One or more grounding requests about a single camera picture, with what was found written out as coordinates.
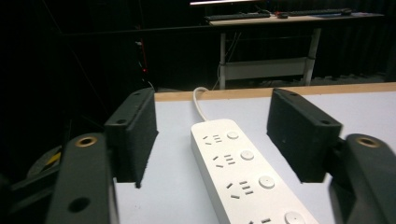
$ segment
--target white cable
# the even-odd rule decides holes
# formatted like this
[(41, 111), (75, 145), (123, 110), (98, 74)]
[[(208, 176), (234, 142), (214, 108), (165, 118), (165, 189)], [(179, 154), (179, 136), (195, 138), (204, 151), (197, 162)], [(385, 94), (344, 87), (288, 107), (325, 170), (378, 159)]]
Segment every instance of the white cable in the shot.
[(209, 91), (209, 90), (208, 90), (207, 88), (205, 88), (205, 87), (197, 87), (197, 88), (195, 88), (195, 90), (192, 92), (192, 99), (193, 99), (193, 101), (194, 101), (194, 103), (195, 103), (195, 107), (196, 107), (197, 110), (198, 110), (198, 114), (201, 116), (201, 118), (202, 118), (204, 121), (208, 121), (208, 119), (204, 116), (204, 113), (202, 113), (201, 107), (198, 105), (197, 97), (196, 97), (196, 92), (198, 92), (198, 91)]

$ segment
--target desk leg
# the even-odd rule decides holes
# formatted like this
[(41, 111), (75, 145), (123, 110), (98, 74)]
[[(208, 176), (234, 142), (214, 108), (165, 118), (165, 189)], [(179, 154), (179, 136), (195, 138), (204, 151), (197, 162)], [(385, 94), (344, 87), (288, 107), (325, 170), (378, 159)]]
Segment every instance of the desk leg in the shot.
[(317, 57), (317, 50), (320, 38), (320, 28), (314, 29), (312, 34), (311, 46), (309, 47), (308, 57), (305, 60), (303, 86), (311, 84), (312, 72), (314, 71), (315, 59)]
[(225, 34), (220, 36), (220, 68), (219, 68), (219, 83), (220, 89), (225, 90)]

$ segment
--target power strip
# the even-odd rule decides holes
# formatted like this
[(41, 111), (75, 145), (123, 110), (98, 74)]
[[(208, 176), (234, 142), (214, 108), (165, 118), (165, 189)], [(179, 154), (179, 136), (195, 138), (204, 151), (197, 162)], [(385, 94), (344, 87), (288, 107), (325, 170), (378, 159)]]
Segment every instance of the power strip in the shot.
[(234, 121), (194, 124), (191, 147), (220, 224), (318, 223)]

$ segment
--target table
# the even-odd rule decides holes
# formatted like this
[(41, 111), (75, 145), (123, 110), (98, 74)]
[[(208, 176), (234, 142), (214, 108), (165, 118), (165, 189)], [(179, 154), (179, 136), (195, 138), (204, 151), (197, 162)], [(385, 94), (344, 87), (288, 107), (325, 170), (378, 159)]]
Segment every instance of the table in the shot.
[[(372, 17), (382, 17), (383, 15), (374, 13), (352, 13), (350, 16), (340, 15), (320, 15), (320, 16), (302, 16), (289, 17), (288, 19), (278, 19), (276, 16), (263, 19), (250, 20), (235, 20), (235, 21), (212, 21), (213, 26), (220, 25), (246, 25), (246, 24), (281, 24), (281, 23), (296, 23), (302, 21), (348, 21), (356, 19), (367, 19)], [(226, 56), (226, 34), (220, 35), (220, 61), (219, 61), (219, 88), (225, 89), (225, 81), (243, 78), (256, 77), (282, 77), (303, 74), (302, 85), (309, 86), (314, 70), (315, 59), (318, 49), (321, 28), (313, 29), (311, 43), (306, 57), (280, 59), (280, 60), (265, 60), (254, 62), (225, 62)]]
[[(340, 121), (340, 137), (365, 133), (396, 149), (396, 83), (309, 86), (295, 91)], [(301, 184), (266, 135), (272, 89), (206, 91), (198, 95), (208, 119), (233, 119), (319, 223), (333, 224), (328, 186)], [(191, 151), (190, 128), (201, 118), (192, 93), (156, 93), (159, 135), (141, 189), (117, 183), (120, 223), (218, 223)]]

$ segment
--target power switch button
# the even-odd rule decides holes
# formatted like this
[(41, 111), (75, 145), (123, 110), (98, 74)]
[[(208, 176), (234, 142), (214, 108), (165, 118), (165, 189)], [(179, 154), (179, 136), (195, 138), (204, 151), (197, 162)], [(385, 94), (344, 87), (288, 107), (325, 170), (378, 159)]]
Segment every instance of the power switch button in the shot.
[(296, 212), (287, 213), (285, 215), (285, 221), (287, 224), (305, 224), (304, 218)]
[(271, 176), (264, 175), (259, 179), (260, 185), (265, 189), (272, 189), (275, 186), (275, 181)]
[(227, 133), (227, 137), (230, 139), (237, 139), (239, 137), (239, 135), (236, 132), (229, 132), (229, 133)]
[(241, 157), (242, 157), (242, 159), (244, 159), (245, 161), (251, 161), (251, 160), (253, 160), (253, 158), (254, 158), (254, 154), (253, 154), (253, 152), (251, 152), (251, 151), (249, 151), (249, 150), (244, 150), (244, 151), (241, 153)]

